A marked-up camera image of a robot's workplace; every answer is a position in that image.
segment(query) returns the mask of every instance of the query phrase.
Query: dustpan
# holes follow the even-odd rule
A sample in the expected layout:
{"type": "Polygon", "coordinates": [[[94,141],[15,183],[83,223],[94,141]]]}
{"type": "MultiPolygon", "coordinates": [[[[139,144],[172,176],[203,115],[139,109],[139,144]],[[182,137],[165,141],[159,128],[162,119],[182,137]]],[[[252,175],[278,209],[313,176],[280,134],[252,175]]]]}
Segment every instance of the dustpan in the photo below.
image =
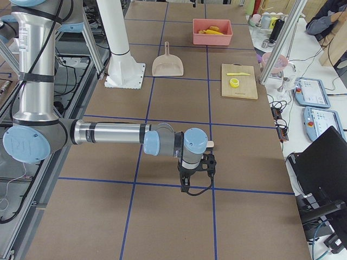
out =
{"type": "Polygon", "coordinates": [[[153,76],[183,76],[182,61],[179,57],[171,55],[169,48],[169,42],[165,42],[165,54],[153,61],[153,76]]]}

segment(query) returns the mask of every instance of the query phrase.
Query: yellow bottle cap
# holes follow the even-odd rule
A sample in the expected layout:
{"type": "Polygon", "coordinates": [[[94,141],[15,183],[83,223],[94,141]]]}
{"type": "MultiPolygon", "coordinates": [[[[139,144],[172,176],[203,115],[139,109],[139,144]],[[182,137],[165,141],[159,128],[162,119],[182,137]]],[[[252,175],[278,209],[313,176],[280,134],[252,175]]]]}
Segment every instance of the yellow bottle cap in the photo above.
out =
{"type": "Polygon", "coordinates": [[[238,88],[240,85],[240,82],[238,79],[236,78],[232,78],[230,79],[230,86],[233,87],[233,88],[238,88]]]}

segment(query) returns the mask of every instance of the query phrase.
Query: yellow knife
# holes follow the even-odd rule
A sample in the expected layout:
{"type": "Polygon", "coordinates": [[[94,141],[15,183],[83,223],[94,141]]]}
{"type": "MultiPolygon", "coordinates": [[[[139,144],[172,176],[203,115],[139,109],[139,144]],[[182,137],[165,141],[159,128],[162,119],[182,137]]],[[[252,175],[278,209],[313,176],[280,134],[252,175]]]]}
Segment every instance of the yellow knife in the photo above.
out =
{"type": "Polygon", "coordinates": [[[250,76],[250,73],[245,73],[245,72],[227,73],[227,76],[237,76],[237,75],[241,75],[241,76],[250,76]]]}

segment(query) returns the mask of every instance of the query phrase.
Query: wooden cutting board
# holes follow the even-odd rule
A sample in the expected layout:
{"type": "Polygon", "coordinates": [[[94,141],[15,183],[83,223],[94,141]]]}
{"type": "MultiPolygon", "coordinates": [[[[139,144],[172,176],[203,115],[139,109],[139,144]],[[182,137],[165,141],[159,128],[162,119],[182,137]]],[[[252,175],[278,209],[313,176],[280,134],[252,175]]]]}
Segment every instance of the wooden cutting board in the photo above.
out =
{"type": "Polygon", "coordinates": [[[252,66],[222,64],[222,96],[242,99],[258,99],[258,93],[256,91],[256,83],[254,76],[254,68],[252,66]],[[227,73],[238,72],[249,73],[250,76],[227,76],[227,73]],[[230,86],[229,81],[232,78],[236,78],[239,80],[240,86],[238,88],[233,88],[230,86]]]}

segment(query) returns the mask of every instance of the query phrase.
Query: blue joint cap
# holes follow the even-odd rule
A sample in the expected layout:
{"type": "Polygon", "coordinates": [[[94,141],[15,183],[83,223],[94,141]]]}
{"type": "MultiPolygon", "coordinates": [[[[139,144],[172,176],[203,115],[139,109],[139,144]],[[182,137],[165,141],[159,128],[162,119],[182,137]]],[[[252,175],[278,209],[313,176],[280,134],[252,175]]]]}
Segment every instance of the blue joint cap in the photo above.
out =
{"type": "Polygon", "coordinates": [[[0,41],[2,41],[5,44],[7,44],[9,42],[9,40],[3,35],[0,35],[0,41]]]}
{"type": "Polygon", "coordinates": [[[203,154],[207,147],[207,135],[200,128],[191,128],[184,133],[184,146],[195,154],[203,154]]]}
{"type": "Polygon", "coordinates": [[[47,158],[50,146],[47,139],[29,126],[12,126],[4,134],[6,152],[15,160],[33,164],[47,158]]]}
{"type": "Polygon", "coordinates": [[[11,3],[20,7],[34,7],[38,4],[42,4],[46,0],[10,0],[11,3]]]}
{"type": "Polygon", "coordinates": [[[15,17],[13,15],[4,15],[2,17],[0,17],[0,20],[3,22],[7,22],[7,23],[16,23],[17,20],[15,19],[15,17]]]}
{"type": "Polygon", "coordinates": [[[62,31],[63,33],[81,33],[84,26],[84,22],[63,24],[58,31],[62,31]]]}
{"type": "Polygon", "coordinates": [[[157,131],[146,132],[143,145],[143,151],[146,154],[157,156],[160,149],[160,139],[157,131]]]}

